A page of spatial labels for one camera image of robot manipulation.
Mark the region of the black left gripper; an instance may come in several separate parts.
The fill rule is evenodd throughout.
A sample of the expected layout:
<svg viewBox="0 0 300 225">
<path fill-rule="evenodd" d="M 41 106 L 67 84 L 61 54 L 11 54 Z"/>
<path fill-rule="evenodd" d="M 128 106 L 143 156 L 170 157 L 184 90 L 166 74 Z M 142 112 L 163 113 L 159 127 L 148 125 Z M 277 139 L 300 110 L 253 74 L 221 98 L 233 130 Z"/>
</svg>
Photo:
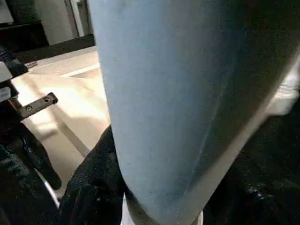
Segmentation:
<svg viewBox="0 0 300 225">
<path fill-rule="evenodd" d="M 52 167 L 46 149 L 23 121 L 57 102 L 55 94 L 50 92 L 25 106 L 15 97 L 0 103 L 0 159 L 17 155 L 25 162 L 30 162 L 54 190 L 61 187 L 62 181 Z"/>
</svg>

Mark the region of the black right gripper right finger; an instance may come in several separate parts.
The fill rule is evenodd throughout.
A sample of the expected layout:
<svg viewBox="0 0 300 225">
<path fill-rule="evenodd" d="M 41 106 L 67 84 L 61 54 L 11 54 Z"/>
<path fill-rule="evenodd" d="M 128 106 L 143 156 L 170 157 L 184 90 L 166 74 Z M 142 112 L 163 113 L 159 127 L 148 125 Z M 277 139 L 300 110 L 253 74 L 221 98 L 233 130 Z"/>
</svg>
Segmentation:
<svg viewBox="0 0 300 225">
<path fill-rule="evenodd" d="M 240 153 L 204 207 L 206 225 L 298 225 L 300 187 L 273 161 Z"/>
</svg>

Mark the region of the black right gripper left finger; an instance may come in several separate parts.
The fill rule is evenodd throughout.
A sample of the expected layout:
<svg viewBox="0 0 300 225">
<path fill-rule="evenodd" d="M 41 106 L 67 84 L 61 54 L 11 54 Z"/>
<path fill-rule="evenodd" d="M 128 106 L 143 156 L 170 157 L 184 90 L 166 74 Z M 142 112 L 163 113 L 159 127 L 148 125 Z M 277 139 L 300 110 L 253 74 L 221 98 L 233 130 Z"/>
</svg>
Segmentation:
<svg viewBox="0 0 300 225">
<path fill-rule="evenodd" d="M 78 166 L 60 201 L 60 225 L 119 225 L 125 184 L 108 126 Z"/>
</svg>

